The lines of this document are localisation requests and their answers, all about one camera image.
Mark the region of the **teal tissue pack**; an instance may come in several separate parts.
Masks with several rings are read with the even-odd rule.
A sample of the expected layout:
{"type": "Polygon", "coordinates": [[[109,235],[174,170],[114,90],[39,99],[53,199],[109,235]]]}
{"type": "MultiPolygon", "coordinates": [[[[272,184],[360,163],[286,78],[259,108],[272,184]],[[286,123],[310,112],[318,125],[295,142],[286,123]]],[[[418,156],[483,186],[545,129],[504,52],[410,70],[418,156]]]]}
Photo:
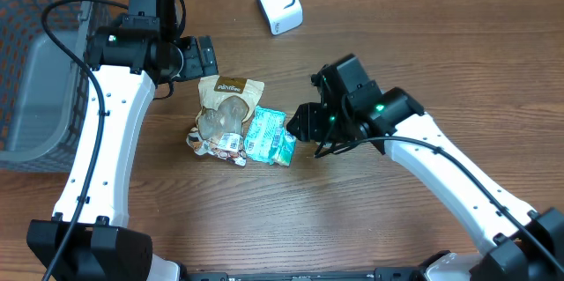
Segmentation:
{"type": "Polygon", "coordinates": [[[296,137],[285,128],[278,128],[271,144],[270,164],[290,166],[296,141],[296,137]]]}

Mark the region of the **teal wipes packet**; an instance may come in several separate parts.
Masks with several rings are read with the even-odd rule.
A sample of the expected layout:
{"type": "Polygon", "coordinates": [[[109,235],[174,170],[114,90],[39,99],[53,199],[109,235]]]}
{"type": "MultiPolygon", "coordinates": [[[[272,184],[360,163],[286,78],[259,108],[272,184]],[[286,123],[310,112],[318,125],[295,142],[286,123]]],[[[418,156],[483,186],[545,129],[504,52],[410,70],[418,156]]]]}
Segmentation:
{"type": "Polygon", "coordinates": [[[273,164],[286,114],[257,106],[244,140],[247,156],[254,161],[273,164]]]}

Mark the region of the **beige brown snack bag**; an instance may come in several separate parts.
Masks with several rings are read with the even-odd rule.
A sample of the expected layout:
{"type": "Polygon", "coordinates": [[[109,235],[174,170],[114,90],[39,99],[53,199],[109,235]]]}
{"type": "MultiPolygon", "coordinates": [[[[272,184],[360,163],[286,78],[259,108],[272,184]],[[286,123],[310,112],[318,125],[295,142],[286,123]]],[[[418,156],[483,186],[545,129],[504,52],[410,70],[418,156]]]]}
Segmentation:
{"type": "Polygon", "coordinates": [[[186,142],[198,156],[211,155],[236,166],[247,164],[243,124],[254,114],[264,83],[212,75],[201,78],[201,110],[186,142]]]}

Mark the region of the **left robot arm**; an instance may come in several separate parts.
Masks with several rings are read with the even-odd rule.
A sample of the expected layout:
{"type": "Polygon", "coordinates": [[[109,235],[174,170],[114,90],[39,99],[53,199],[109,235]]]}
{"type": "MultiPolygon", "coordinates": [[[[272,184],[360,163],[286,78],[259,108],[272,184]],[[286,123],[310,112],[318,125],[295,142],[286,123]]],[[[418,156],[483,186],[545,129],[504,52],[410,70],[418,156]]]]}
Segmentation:
{"type": "Polygon", "coordinates": [[[51,218],[33,220],[26,235],[46,279],[187,278],[128,227],[131,168],[157,87],[218,71],[211,39],[185,35],[185,22],[184,0],[129,0],[76,58],[89,83],[78,149],[51,218]]]}

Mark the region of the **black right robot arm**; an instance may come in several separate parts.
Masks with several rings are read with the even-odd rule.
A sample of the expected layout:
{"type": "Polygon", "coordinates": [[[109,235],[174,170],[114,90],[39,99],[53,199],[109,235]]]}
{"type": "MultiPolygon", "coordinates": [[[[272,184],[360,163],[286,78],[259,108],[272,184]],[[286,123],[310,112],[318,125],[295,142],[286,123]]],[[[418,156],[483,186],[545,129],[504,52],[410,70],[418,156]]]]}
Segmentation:
{"type": "Polygon", "coordinates": [[[319,102],[298,107],[288,131],[315,141],[315,157],[361,144],[416,176],[455,216],[477,252],[444,251],[417,267],[378,268],[377,280],[561,280],[563,215],[543,213],[492,180],[440,130],[405,90],[383,92],[355,55],[311,77],[319,102]]]}

